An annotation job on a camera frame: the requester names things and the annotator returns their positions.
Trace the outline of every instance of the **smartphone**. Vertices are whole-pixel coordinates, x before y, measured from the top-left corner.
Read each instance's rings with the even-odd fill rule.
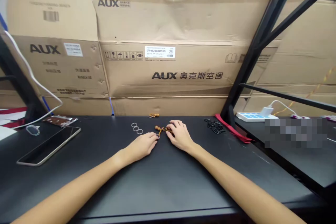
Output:
[[[44,141],[32,151],[28,152],[16,163],[27,166],[40,166],[54,155],[60,148],[70,141],[75,135],[80,132],[77,127],[65,127],[55,135]]]

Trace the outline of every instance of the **phone screen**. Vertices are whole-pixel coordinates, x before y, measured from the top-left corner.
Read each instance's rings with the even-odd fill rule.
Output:
[[[64,141],[66,141],[69,137],[71,137],[79,130],[80,128],[76,127],[65,127],[64,129],[53,135],[51,138],[49,138],[47,141],[43,142],[31,152],[20,158],[18,162],[38,164],[57,147],[64,143]]]

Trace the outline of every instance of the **hand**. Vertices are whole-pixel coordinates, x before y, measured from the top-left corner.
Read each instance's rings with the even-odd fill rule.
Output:
[[[195,143],[189,135],[187,126],[179,120],[171,120],[169,122],[171,124],[168,124],[167,127],[170,128],[175,135],[175,137],[173,137],[169,131],[166,131],[166,134],[169,137],[171,143],[177,148],[185,152],[189,152]]]
[[[121,150],[125,166],[149,155],[157,143],[158,136],[154,132],[148,132],[138,136],[125,149]]]

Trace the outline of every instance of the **red cloth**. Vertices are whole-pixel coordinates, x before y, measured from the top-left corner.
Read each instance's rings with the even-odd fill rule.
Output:
[[[241,134],[239,134],[238,131],[236,131],[231,125],[227,124],[224,122],[224,120],[221,118],[220,114],[216,114],[215,117],[217,118],[218,121],[220,121],[222,124],[224,124],[231,132],[234,134],[236,137],[238,137],[243,143],[249,144],[251,142],[251,138],[247,138]]]
[[[12,113],[23,112],[23,111],[27,111],[27,107],[0,110],[0,114],[12,114]]]
[[[20,119],[20,120],[17,120],[15,122],[10,122],[10,123],[7,123],[5,125],[2,125],[2,127],[7,127],[7,128],[18,127],[18,126],[24,125],[24,123],[25,123],[24,121],[25,121],[24,119]]]
[[[7,110],[0,110],[0,114],[12,114],[12,113],[17,113],[17,112],[23,112],[23,111],[27,111],[27,107],[21,107],[21,108],[10,108]],[[21,125],[24,125],[25,119],[19,119],[17,121],[14,122],[10,122],[7,124],[2,125],[2,127],[7,127],[7,128],[14,128],[14,127],[18,127]]]

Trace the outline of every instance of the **yellow string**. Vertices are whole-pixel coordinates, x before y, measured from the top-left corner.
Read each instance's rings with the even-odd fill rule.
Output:
[[[334,66],[333,68],[331,68],[331,69],[328,71],[328,73],[327,73],[327,74],[325,75],[325,77],[323,78],[323,81],[322,81],[320,84],[318,84],[318,85],[316,86],[316,88],[315,88],[313,91],[311,91],[311,92],[306,96],[306,98],[309,98],[312,94],[314,94],[314,93],[321,87],[321,85],[322,85],[324,82],[326,82],[326,81],[328,80],[329,76],[330,76],[331,73],[335,70],[335,68],[336,68],[336,66]],[[294,104],[294,102],[292,101],[288,107],[291,107],[293,104]],[[284,112],[284,111],[286,111],[286,110],[287,110],[287,108],[285,108],[285,109],[283,109],[283,110],[281,110],[281,111],[279,111],[279,112],[276,112],[276,113],[274,113],[273,115],[275,116],[275,115],[277,115],[277,114],[279,114],[279,113],[281,113],[281,112]]]

